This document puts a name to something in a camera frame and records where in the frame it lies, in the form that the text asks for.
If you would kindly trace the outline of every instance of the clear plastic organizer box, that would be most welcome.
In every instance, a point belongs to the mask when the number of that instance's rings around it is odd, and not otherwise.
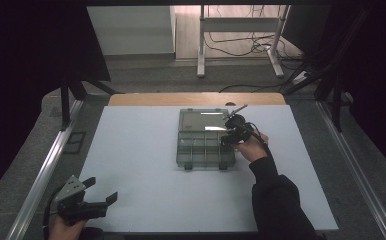
[[[177,165],[185,170],[227,170],[235,164],[234,149],[221,146],[226,109],[181,109]]]

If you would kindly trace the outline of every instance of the white platform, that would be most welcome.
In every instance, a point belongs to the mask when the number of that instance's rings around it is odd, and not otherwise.
[[[251,188],[255,178],[236,153],[229,171],[177,168],[179,110],[188,107],[106,107],[80,175],[96,177],[85,200],[119,199],[89,226],[109,232],[254,232]],[[216,107],[194,107],[211,109]],[[234,107],[219,106],[229,109]],[[269,136],[280,174],[299,188],[316,230],[337,230],[327,199],[289,106],[249,106],[240,112]]]

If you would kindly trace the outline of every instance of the black jacket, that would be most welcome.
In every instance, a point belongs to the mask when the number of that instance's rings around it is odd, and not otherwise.
[[[256,177],[252,206],[259,234],[265,239],[315,240],[316,232],[300,207],[299,190],[278,175],[274,159],[264,157],[249,165]]]

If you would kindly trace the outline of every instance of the gray floor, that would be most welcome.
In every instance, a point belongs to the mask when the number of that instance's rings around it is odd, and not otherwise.
[[[112,82],[105,84],[127,93],[215,92],[231,84],[273,85],[283,81],[274,77],[268,61],[262,59],[208,61],[206,77],[203,79],[196,77],[195,61],[174,61],[159,57],[109,57],[107,64]],[[70,175],[78,175],[81,171],[101,111],[109,99],[109,96],[103,95],[97,88],[89,84],[85,86],[91,96],[83,104],[79,120],[73,130],[86,134],[84,144],[78,154],[70,153],[76,147],[66,146],[66,153],[59,160],[45,197]],[[327,233],[328,239],[385,239],[312,99],[315,87],[316,85],[308,86],[287,97],[287,103],[292,108],[333,215],[340,227],[339,231]],[[228,91],[249,92],[254,89],[240,87]],[[277,90],[278,88],[268,88],[263,91]],[[0,182],[0,239],[6,237],[60,129],[59,94],[59,91],[54,91],[44,97],[42,113],[36,126]],[[344,136],[386,208],[386,159],[355,123],[347,106],[342,108],[342,127]],[[36,210],[25,239],[41,239],[44,206],[45,199]],[[144,236],[131,238],[147,239]]]

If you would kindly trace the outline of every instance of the human arm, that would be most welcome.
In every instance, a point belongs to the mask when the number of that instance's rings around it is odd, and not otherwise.
[[[69,226],[64,219],[57,215],[49,234],[49,240],[77,240],[86,223],[87,220],[82,220]]]
[[[257,132],[268,143],[268,137]],[[259,233],[267,239],[311,239],[316,232],[300,207],[299,190],[286,176],[279,175],[267,146],[255,138],[233,145],[251,162],[255,175],[252,206]]]

